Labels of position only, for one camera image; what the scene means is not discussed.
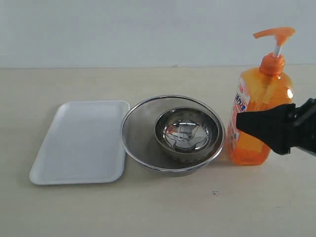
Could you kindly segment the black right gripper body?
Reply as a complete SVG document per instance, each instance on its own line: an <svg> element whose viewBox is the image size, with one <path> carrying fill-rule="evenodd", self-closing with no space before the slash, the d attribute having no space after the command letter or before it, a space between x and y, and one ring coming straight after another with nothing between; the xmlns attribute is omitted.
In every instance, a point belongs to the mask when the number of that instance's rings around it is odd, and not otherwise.
<svg viewBox="0 0 316 237"><path fill-rule="evenodd" d="M316 156L316 100L308 99L294 113L293 146Z"/></svg>

